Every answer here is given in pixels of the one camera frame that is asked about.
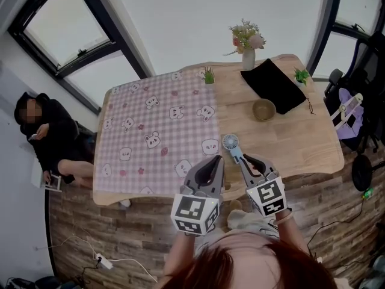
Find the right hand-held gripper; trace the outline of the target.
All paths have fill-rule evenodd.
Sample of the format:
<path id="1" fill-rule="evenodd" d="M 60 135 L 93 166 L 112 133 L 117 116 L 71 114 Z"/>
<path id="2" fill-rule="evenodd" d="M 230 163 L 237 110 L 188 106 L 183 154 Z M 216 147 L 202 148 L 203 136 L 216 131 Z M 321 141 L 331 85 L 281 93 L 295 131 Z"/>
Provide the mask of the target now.
<path id="1" fill-rule="evenodd" d="M 239 165 L 246 183 L 246 193 L 253 206 L 260 212 L 263 218 L 272 217 L 286 209 L 285 185 L 280 176 L 266 180 L 261 174 L 254 174 L 246 160 L 255 170 L 269 176 L 277 175 L 276 168 L 267 158 L 258 154 L 244 154 L 239 158 Z"/>

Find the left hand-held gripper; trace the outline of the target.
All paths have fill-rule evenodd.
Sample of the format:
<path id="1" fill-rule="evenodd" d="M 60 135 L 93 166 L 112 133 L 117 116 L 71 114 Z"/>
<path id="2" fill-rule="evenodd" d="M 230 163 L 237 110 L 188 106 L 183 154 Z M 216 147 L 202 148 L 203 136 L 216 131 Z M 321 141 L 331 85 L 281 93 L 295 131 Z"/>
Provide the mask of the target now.
<path id="1" fill-rule="evenodd" d="M 192 167 L 180 193 L 174 196 L 171 220 L 178 231 L 206 235 L 215 228 L 223 202 L 224 160 L 220 155 L 206 158 Z"/>

